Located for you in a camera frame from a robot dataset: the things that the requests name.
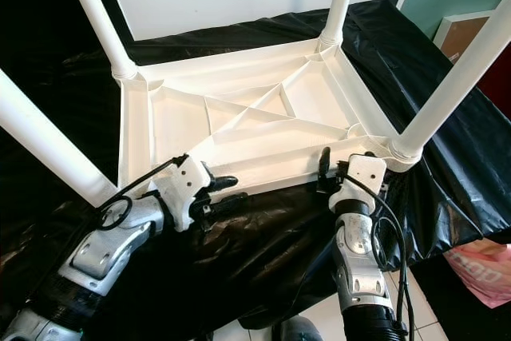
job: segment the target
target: white tile floor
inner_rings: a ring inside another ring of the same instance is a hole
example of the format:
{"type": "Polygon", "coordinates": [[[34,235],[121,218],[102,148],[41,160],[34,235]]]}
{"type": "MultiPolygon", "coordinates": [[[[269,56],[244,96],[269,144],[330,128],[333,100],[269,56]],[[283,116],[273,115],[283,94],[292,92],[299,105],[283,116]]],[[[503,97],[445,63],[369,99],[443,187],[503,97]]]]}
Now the white tile floor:
{"type": "MultiPolygon", "coordinates": [[[[415,340],[416,341],[448,341],[446,334],[431,310],[424,293],[417,281],[408,271],[410,298],[415,314],[415,340]]],[[[385,278],[389,286],[392,303],[395,305],[398,298],[398,273],[386,273],[385,278]]],[[[344,341],[343,317],[339,308],[337,295],[332,295],[315,306],[310,307],[302,316],[307,317],[318,328],[323,341],[344,341]]],[[[403,317],[408,326],[408,312],[403,309],[403,317]]],[[[238,321],[233,321],[225,327],[215,331],[215,341],[271,341],[271,329],[259,331],[246,331],[238,321]]]]}

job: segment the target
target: white leg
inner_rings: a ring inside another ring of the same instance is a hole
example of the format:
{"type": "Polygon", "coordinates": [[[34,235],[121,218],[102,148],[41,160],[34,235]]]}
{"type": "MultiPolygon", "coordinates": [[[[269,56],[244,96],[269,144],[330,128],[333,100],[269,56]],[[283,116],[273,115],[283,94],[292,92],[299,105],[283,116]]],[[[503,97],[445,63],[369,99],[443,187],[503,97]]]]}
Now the white leg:
{"type": "Polygon", "coordinates": [[[343,25],[350,0],[332,0],[327,24],[319,36],[318,50],[336,46],[343,42],[343,25]]]}
{"type": "Polygon", "coordinates": [[[1,70],[0,126],[92,206],[117,191],[1,70]]]}
{"type": "Polygon", "coordinates": [[[135,77],[137,66],[128,57],[101,0],[80,0],[80,3],[110,60],[113,77],[116,79],[135,77]]]}
{"type": "Polygon", "coordinates": [[[511,0],[502,0],[456,65],[403,133],[392,143],[394,155],[402,159],[420,157],[422,147],[458,107],[510,41],[511,0]]]}

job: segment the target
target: black plastic sheet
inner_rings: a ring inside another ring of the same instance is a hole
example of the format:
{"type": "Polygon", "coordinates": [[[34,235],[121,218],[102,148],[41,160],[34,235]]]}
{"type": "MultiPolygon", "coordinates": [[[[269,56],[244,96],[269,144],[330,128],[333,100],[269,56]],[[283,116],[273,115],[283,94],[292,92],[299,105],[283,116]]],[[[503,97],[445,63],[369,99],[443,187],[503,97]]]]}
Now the black plastic sheet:
{"type": "MultiPolygon", "coordinates": [[[[326,10],[285,14],[135,42],[128,51],[144,65],[294,42],[317,37],[326,18],[326,10]]],[[[451,67],[384,0],[350,7],[343,49],[398,130],[451,67]]],[[[103,54],[23,68],[14,80],[114,179],[120,95],[103,54]]],[[[17,253],[2,271],[7,321],[90,209],[5,133],[0,139],[0,180],[8,185],[0,191],[2,255],[17,253]],[[66,199],[75,202],[51,213],[66,199]],[[62,222],[58,236],[50,236],[52,225],[62,222]],[[48,238],[52,252],[43,251],[48,238]]],[[[489,235],[511,226],[510,149],[511,124],[475,89],[426,146],[421,162],[388,176],[389,202],[402,221],[410,263],[474,240],[480,231],[489,235]]],[[[253,328],[289,318],[335,291],[329,249],[334,222],[327,197],[308,184],[250,196],[208,233],[197,225],[184,233],[167,228],[133,256],[85,336],[191,339],[236,318],[253,328]]],[[[384,246],[388,268],[396,268],[394,240],[388,236],[384,246]]]]}

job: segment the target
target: pink bag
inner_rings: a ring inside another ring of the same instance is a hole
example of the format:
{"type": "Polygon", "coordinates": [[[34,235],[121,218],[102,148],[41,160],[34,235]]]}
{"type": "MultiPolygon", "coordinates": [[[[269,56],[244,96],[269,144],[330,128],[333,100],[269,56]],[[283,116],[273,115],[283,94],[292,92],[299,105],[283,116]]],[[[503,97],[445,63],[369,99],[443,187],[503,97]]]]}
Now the pink bag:
{"type": "Polygon", "coordinates": [[[511,244],[476,240],[444,254],[461,281],[484,305],[511,301],[511,244]]]}

